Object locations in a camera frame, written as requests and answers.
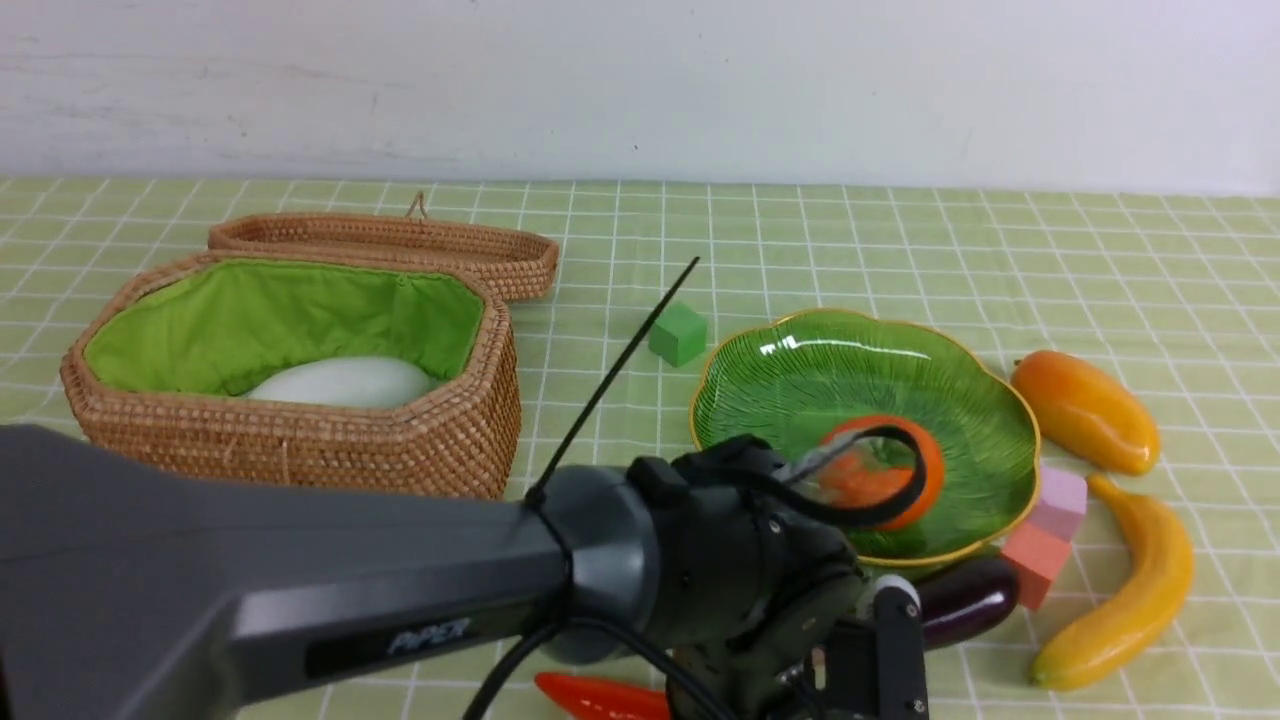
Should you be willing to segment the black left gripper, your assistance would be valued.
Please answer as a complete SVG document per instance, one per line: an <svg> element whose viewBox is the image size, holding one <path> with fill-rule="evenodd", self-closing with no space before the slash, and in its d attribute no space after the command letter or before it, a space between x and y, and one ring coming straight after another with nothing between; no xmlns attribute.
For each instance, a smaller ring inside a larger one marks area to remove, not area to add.
<svg viewBox="0 0 1280 720"><path fill-rule="evenodd" d="M878 719L879 629L854 601L863 571L822 571L781 593L742 638L676 647L676 719Z"/></svg>

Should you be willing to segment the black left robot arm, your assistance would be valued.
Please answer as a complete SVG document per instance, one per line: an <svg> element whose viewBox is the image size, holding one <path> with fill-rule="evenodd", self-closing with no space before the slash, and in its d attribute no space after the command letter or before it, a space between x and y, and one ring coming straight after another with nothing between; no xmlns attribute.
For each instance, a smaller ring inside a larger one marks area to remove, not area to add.
<svg viewBox="0 0 1280 720"><path fill-rule="evenodd" d="M710 674L746 717L861 588L829 527L731 487L658 505L622 468L503 501L196 480L3 428L12 719L224 719L238 707L607 618Z"/></svg>

